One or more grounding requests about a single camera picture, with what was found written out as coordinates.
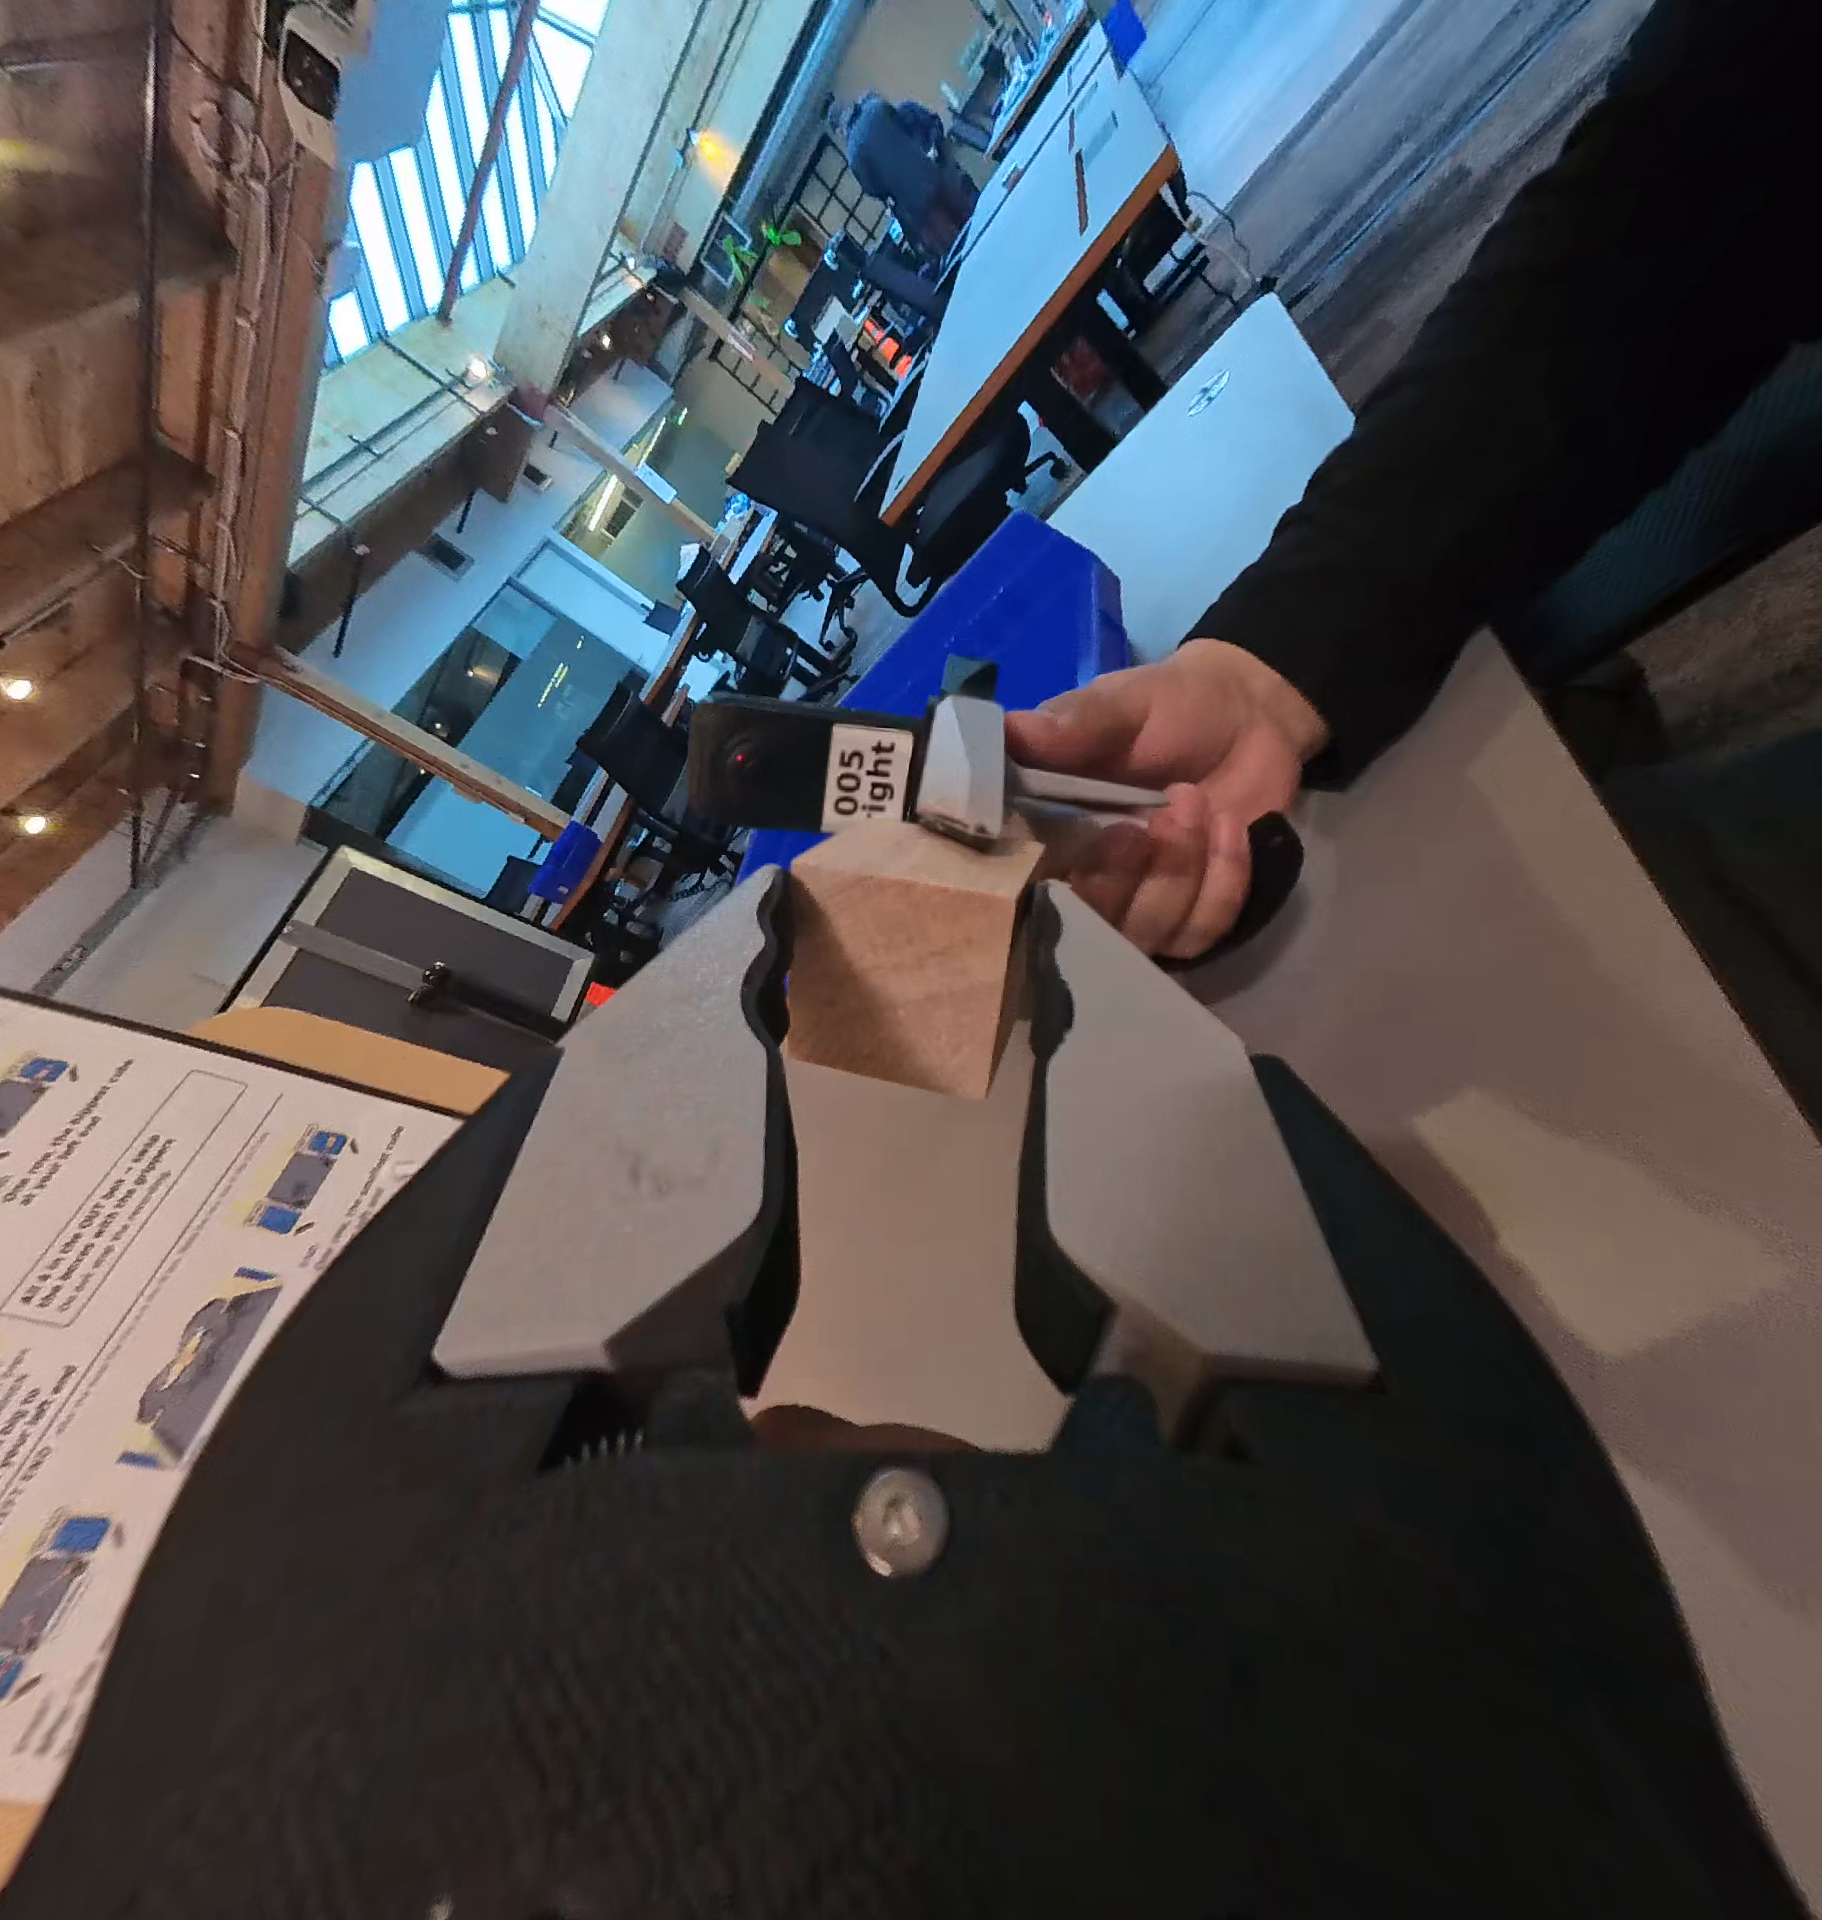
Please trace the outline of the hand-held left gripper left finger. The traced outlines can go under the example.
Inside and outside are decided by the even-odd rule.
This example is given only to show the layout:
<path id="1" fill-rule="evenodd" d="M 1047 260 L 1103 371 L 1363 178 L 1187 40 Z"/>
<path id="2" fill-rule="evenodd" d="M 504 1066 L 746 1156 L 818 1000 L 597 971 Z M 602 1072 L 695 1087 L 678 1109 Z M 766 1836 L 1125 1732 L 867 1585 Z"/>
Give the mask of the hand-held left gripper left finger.
<path id="1" fill-rule="evenodd" d="M 789 872 L 759 869 L 572 1025 L 432 1343 L 447 1378 L 763 1390 L 799 1293 L 789 947 Z"/>

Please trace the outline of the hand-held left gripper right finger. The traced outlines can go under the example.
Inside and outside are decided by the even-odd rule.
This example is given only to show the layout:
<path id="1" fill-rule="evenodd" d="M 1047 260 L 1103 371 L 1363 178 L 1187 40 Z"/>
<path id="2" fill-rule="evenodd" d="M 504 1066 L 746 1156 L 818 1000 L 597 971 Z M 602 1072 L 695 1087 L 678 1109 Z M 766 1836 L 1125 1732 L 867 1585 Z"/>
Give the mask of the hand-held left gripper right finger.
<path id="1" fill-rule="evenodd" d="M 1041 1374 L 1133 1382 L 1165 1441 L 1227 1382 L 1372 1386 L 1244 1047 L 1066 881 L 1026 931 L 1014 1318 Z"/>

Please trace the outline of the blue plastic bin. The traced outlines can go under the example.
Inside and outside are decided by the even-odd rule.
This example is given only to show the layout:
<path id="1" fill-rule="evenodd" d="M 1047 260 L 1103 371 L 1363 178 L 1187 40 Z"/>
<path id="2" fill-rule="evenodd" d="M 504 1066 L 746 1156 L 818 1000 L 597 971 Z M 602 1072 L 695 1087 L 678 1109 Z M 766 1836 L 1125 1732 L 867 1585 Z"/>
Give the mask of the blue plastic bin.
<path id="1" fill-rule="evenodd" d="M 950 660 L 995 665 L 1001 710 L 1041 710 L 1128 665 L 1120 583 L 1087 546 L 1031 514 L 1008 514 L 860 675 L 839 710 L 920 718 L 942 693 Z"/>

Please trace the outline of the medium natural wooden cube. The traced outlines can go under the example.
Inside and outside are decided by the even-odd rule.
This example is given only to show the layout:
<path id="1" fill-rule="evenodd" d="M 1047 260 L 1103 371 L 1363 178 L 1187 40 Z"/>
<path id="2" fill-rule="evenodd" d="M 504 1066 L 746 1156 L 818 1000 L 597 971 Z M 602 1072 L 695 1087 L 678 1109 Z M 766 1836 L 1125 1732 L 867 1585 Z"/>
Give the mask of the medium natural wooden cube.
<path id="1" fill-rule="evenodd" d="M 789 1062 L 987 1100 L 1041 872 L 1045 845 L 1016 821 L 991 849 L 862 826 L 799 852 L 789 863 Z"/>

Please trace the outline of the person's right forearm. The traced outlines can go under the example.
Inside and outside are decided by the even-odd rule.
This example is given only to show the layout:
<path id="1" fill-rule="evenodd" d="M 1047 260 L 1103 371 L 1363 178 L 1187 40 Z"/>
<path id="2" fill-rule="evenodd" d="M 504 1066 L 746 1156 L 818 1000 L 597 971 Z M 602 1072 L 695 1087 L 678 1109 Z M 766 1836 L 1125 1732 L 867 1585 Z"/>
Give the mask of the person's right forearm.
<path id="1" fill-rule="evenodd" d="M 1173 662 L 1283 685 L 1342 782 L 1816 342 L 1822 3 L 1651 3 Z"/>

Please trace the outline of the white desk with wooden edge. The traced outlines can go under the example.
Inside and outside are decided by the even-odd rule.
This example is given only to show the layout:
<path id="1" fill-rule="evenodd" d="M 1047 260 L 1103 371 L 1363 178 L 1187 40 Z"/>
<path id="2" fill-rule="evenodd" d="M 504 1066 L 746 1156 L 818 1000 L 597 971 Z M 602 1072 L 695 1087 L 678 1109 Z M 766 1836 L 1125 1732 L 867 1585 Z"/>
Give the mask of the white desk with wooden edge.
<path id="1" fill-rule="evenodd" d="M 962 243 L 883 524 L 903 525 L 962 440 L 1021 398 L 1026 376 L 1047 371 L 1047 337 L 1174 174 L 1178 155 L 1143 89 L 1106 60 Z"/>

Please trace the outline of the person's right hand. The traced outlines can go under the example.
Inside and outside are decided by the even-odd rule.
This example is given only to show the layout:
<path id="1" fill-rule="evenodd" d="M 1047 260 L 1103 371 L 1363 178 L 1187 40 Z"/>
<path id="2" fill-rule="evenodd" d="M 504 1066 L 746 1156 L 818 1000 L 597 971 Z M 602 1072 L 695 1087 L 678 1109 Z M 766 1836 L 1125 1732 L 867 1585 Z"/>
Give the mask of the person's right hand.
<path id="1" fill-rule="evenodd" d="M 1216 951 L 1286 889 L 1295 869 L 1276 821 L 1321 746 L 1315 710 L 1219 638 L 1004 718 L 1004 750 L 1021 767 L 1165 799 L 1061 832 L 1052 857 L 1054 876 L 1160 964 Z"/>

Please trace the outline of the grey aluminium-framed case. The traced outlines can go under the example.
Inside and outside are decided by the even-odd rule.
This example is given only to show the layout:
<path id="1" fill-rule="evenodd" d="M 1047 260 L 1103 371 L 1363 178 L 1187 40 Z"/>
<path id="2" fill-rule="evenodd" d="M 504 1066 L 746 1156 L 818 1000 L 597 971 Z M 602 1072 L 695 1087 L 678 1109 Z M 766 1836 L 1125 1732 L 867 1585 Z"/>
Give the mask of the grey aluminium-framed case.
<path id="1" fill-rule="evenodd" d="M 366 852 L 319 857 L 225 1011 L 299 1011 L 514 1067 L 588 1007 L 593 958 Z"/>

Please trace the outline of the diagonal support beam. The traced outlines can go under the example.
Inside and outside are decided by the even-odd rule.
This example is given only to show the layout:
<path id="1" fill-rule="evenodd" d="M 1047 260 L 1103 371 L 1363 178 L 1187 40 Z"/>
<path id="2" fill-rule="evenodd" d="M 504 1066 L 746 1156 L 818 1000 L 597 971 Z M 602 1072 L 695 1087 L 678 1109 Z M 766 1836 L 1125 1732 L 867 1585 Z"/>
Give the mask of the diagonal support beam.
<path id="1" fill-rule="evenodd" d="M 380 745 L 404 764 L 412 764 L 423 774 L 453 785 L 465 801 L 491 807 L 495 813 L 518 821 L 521 827 L 536 832 L 540 839 L 557 839 L 572 817 L 524 785 L 495 774 L 491 767 L 475 764 L 473 755 L 447 746 L 441 736 L 404 724 L 390 710 L 380 710 L 370 698 L 349 691 L 344 683 L 319 675 L 316 665 L 270 647 L 260 660 L 251 660 L 251 675 L 260 685 L 279 691 L 282 698 L 299 701 L 300 710 L 312 710 L 344 728 L 353 728 L 358 741 Z"/>

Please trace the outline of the person's legs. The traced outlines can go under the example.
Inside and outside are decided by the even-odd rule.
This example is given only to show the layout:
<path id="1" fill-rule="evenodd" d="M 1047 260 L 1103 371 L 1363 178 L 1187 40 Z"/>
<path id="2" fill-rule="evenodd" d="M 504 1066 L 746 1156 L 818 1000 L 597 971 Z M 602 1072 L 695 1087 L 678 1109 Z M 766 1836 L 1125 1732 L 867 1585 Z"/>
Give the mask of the person's legs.
<path id="1" fill-rule="evenodd" d="M 1822 342 L 1501 643 L 1822 1143 Z"/>

